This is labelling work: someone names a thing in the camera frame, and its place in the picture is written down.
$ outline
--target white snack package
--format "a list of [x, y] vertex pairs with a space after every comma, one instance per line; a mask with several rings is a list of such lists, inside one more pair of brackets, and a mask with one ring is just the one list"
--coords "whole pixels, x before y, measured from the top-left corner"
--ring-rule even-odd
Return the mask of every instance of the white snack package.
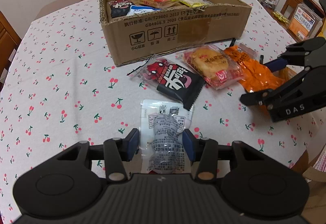
[[148, 13], [148, 12], [156, 12], [156, 11], [161, 11], [161, 9], [157, 9], [150, 6], [131, 5], [130, 10], [126, 16], [137, 15], [137, 14]]
[[187, 111], [176, 102], [149, 99], [141, 102], [141, 173], [191, 172], [182, 145], [182, 131], [190, 127], [192, 109]]

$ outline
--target fragile glass symbol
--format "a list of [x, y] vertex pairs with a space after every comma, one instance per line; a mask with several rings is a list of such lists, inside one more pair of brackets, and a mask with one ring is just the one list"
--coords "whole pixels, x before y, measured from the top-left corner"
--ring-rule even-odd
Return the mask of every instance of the fragile glass symbol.
[[135, 40], [136, 40], [135, 44], [137, 44], [137, 43], [141, 42], [141, 41], [139, 40], [139, 38], [141, 38], [142, 35], [143, 35], [143, 33], [140, 33], [140, 34], [137, 34], [137, 35], [131, 36], [131, 38], [132, 38], [132, 39], [135, 39]]

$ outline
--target dining table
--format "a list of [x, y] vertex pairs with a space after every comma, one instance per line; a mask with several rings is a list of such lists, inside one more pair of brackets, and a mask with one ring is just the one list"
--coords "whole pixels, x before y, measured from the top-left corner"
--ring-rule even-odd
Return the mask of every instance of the dining table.
[[[252, 11], [239, 41], [264, 55], [265, 62], [295, 43], [257, 0], [242, 1]], [[96, 145], [124, 138], [140, 127], [142, 100], [170, 100], [127, 76], [144, 62], [115, 66], [98, 5], [99, 0], [82, 0], [37, 18], [14, 56], [0, 93], [0, 212], [5, 224], [21, 215], [12, 189], [22, 174], [78, 141]], [[225, 49], [230, 43], [215, 46]], [[175, 54], [166, 57], [182, 64]], [[193, 106], [190, 131], [223, 145], [241, 140], [293, 167], [323, 129], [326, 110], [274, 123], [259, 107], [241, 104], [244, 92], [237, 82], [220, 90], [204, 86]], [[124, 164], [127, 174], [140, 172], [141, 151]], [[217, 177], [230, 171], [227, 161], [219, 161], [216, 169]], [[92, 171], [105, 178], [104, 161], [93, 161]]]

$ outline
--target gold wrapper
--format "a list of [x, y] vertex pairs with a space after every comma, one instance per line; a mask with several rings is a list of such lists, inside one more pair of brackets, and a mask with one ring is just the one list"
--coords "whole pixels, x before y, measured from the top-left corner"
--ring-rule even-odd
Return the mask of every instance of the gold wrapper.
[[282, 15], [279, 11], [273, 11], [273, 15], [282, 23], [285, 25], [288, 25], [290, 23], [289, 19], [287, 19], [284, 15]]

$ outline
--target cardboard box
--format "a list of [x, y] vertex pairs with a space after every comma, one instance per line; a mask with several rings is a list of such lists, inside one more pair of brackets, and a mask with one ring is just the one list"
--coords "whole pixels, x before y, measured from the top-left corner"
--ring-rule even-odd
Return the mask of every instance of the cardboard box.
[[135, 16], [111, 18], [107, 2], [99, 0], [100, 22], [117, 66], [153, 54], [228, 38], [240, 38], [251, 7], [241, 0], [208, 0], [198, 8], [185, 5]]

